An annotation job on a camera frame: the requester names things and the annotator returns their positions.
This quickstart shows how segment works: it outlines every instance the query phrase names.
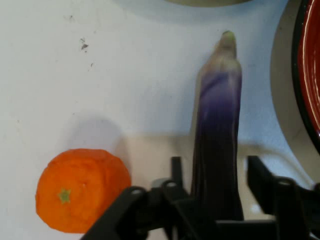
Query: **bowl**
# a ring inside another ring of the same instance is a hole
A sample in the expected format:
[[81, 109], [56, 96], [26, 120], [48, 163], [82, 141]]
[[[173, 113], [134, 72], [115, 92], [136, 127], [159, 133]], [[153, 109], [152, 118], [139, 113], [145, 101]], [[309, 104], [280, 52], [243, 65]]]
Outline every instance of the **bowl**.
[[320, 0], [302, 0], [292, 42], [292, 79], [305, 128], [320, 153]]

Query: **bolt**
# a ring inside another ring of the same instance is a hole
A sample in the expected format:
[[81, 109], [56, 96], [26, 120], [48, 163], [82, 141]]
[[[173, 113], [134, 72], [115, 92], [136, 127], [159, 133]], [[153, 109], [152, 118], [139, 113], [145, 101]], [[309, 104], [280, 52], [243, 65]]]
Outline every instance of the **bolt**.
[[173, 188], [173, 187], [176, 187], [177, 184], [176, 184], [175, 182], [171, 181], [171, 182], [168, 182], [168, 183], [166, 184], [166, 186], [169, 187], [169, 188]]
[[135, 189], [131, 192], [132, 195], [140, 194], [142, 191], [140, 189]]

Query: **purple eggplant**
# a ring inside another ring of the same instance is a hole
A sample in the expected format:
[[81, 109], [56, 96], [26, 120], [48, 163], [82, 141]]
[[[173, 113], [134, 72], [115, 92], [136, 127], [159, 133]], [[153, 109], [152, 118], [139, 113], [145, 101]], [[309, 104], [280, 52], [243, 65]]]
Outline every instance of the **purple eggplant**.
[[200, 73], [191, 193], [216, 220], [243, 220], [237, 147], [242, 70], [233, 32], [222, 34]]

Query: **white surface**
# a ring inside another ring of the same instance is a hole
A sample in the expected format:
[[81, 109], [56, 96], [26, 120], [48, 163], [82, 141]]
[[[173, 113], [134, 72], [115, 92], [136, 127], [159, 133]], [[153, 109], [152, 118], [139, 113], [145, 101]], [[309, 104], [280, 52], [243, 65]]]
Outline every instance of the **white surface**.
[[[319, 157], [308, 137], [305, 146], [296, 141], [298, 150], [292, 152], [286, 138], [297, 139], [297, 131], [305, 130], [297, 115], [299, 129], [293, 127], [284, 135], [281, 127], [294, 120], [280, 121], [280, 127], [275, 108], [281, 98], [272, 97], [272, 48], [286, 3], [254, 0], [192, 8], [163, 0], [2, 1], [1, 237], [80, 237], [50, 229], [35, 211], [40, 174], [55, 155], [69, 148], [103, 148], [118, 155], [128, 165], [133, 183], [144, 187], [169, 176], [169, 157], [181, 155], [189, 184], [196, 76], [225, 30], [235, 32], [243, 68], [238, 159], [246, 218], [265, 218], [245, 186], [248, 154], [261, 155], [275, 173], [310, 187], [313, 181], [302, 171], [296, 153], [305, 147], [313, 151], [313, 158], [306, 156], [314, 163], [307, 170], [310, 176], [319, 167]], [[81, 50], [81, 38], [89, 45], [87, 52]], [[288, 109], [296, 114], [288, 84], [285, 89], [293, 103]], [[161, 239], [162, 234], [156, 231], [151, 238]]]

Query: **stain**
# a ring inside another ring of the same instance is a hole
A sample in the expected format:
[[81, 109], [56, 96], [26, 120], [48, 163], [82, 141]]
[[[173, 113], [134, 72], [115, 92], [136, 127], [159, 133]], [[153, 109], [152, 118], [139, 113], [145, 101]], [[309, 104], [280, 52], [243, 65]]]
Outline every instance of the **stain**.
[[83, 38], [80, 38], [80, 42], [81, 42], [81, 44], [82, 44], [81, 50], [86, 49], [87, 47], [89, 47], [89, 45], [86, 44], [86, 39], [85, 39], [84, 37], [83, 37]]
[[89, 45], [84, 43], [84, 44], [82, 45], [82, 47], [81, 47], [81, 50], [86, 49], [87, 47], [89, 47]]
[[70, 23], [73, 23], [75, 21], [75, 18], [73, 15], [63, 16], [63, 18]]

